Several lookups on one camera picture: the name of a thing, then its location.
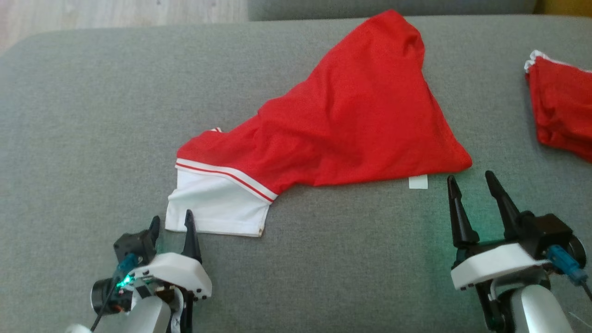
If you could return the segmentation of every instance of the gray fabric surface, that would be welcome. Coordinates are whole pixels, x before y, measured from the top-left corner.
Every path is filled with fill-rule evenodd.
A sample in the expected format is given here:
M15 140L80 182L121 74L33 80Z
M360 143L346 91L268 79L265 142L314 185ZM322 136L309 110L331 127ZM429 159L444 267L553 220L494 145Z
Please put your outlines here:
M249 20L354 18L394 9L402 15L531 14L536 0L250 0Z
M523 64L533 49L592 68L592 20L412 17L424 75L474 166L457 175L481 239L501 237L484 179L520 209L556 213L592 246L592 165L537 143ZM362 20L87 30L29 38L0 57L0 331L90 325L92 283L111 244L164 217L175 152L231 129L310 73ZM446 175L297 187L272 205L262 238L202 235L214 293L196 332L483 332L474 291L450 278ZM160 251L183 235L163 232ZM563 278L566 311L592 322ZM587 328L571 315L577 332ZM110 316L98 332L114 332Z

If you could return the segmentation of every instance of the green led light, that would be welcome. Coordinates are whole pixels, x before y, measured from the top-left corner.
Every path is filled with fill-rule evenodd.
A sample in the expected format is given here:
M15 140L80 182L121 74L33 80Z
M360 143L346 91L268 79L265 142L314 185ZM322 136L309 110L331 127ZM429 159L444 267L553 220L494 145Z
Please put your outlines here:
M117 284L118 288L123 288L125 287L128 283L132 282L134 280L134 278L132 278L131 276L127 275L122 282L119 282Z

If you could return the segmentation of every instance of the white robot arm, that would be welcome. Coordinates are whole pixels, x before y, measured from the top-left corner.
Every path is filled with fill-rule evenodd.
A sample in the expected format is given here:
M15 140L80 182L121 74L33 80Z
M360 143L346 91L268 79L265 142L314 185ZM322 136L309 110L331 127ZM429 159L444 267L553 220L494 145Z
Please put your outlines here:
M573 332L551 293L548 274L565 274L588 293L581 269L586 265L584 247L555 215L519 212L493 172L487 171L485 178L504 224L504 239L499 241L480 242L456 180L448 177L452 240L458 249L451 271L455 288L475 288L490 331Z
M98 317L89 329L71 325L66 333L93 332L103 315L125 313L121 333L190 333L192 307L212 296L212 282L201 265L193 214L185 217L187 235L181 254L156 254L158 216L150 228L124 234L114 244L119 266L112 278L97 281L91 305Z

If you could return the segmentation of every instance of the white tag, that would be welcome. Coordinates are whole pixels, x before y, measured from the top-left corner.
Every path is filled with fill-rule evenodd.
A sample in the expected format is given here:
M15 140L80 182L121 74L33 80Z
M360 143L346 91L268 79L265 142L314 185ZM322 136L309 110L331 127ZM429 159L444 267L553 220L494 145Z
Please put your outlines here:
M409 188L427 190L427 175L409 177Z

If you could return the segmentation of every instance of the wooden floor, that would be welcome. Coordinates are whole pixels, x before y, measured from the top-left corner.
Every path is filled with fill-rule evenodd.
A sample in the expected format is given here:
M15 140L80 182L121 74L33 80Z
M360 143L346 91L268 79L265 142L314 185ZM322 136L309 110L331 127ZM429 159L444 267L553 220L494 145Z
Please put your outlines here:
M0 0L0 54L54 30L247 21L247 0Z

